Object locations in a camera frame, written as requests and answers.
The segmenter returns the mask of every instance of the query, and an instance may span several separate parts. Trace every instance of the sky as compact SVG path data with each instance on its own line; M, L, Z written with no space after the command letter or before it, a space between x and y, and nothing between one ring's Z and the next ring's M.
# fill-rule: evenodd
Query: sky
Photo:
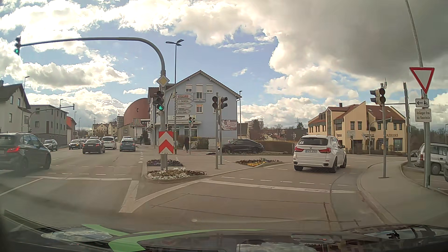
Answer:
M448 19L445 0L409 0L424 66L435 67L428 98L432 129L448 123ZM23 83L31 104L75 103L91 126L122 115L160 75L148 45L132 41L22 43L80 37L141 37L163 54L173 83L202 70L243 96L242 120L305 125L328 106L371 104L387 80L387 103L420 97L418 66L404 0L4 0L0 77ZM403 105L394 105L404 114ZM411 105L411 124L414 122Z

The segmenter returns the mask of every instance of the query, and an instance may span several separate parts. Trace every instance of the asphalt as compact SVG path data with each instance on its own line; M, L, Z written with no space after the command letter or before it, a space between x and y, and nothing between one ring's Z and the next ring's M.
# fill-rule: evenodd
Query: asphalt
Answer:
M148 147L103 154L68 149L52 152L49 170L36 170L26 177L0 173L0 208L51 226L100 224L136 232L207 228L328 231L382 224L356 185L368 166L382 162L380 156L348 155L347 168L335 174L307 168L295 171L291 156L257 156L288 163L186 183L154 184L142 177L142 165L154 157L153 152ZM211 159L207 155L195 158L194 168ZM241 159L253 158L223 157L227 163Z

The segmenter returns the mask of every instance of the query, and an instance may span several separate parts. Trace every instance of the balcony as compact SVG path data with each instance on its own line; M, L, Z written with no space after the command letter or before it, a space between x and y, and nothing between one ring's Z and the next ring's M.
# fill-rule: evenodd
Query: balcony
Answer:
M205 102L205 93L193 93L193 101Z

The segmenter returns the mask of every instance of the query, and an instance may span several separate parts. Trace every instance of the gray building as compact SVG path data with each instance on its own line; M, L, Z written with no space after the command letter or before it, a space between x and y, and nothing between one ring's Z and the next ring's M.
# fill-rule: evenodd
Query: gray building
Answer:
M154 99L154 88L150 88L148 92L148 98L150 100L150 113L151 118L155 118L153 123L155 125L156 132L160 127L160 117L156 116L155 107L152 105ZM215 137L215 117L216 113L212 107L212 97L219 93L219 96L226 96L228 100L226 103L228 107L222 110L223 120L237 120L237 99L240 96L220 83L210 75L204 73L202 70L186 77L179 81L176 85L176 92L178 95L189 96L192 100L190 104L183 104L185 108L182 114L177 114L177 132L179 135L188 135L188 115L195 115L195 123L192 126L191 135L198 137ZM168 124L174 126L174 85L168 84L165 92L165 103L168 106L165 111L168 112ZM237 138L236 130L224 130L222 133L223 138Z
M67 113L53 105L30 105L30 130L41 142L54 139L58 145L67 144Z

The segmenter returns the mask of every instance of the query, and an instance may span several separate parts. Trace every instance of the yield sign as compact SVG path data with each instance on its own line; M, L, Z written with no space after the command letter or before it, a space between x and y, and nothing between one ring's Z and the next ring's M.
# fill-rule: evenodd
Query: yield sign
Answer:
M174 133L172 131L159 131L159 154L174 153Z
M417 80L423 92L428 94L429 85L431 84L432 75L434 74L434 67L409 67L412 74Z

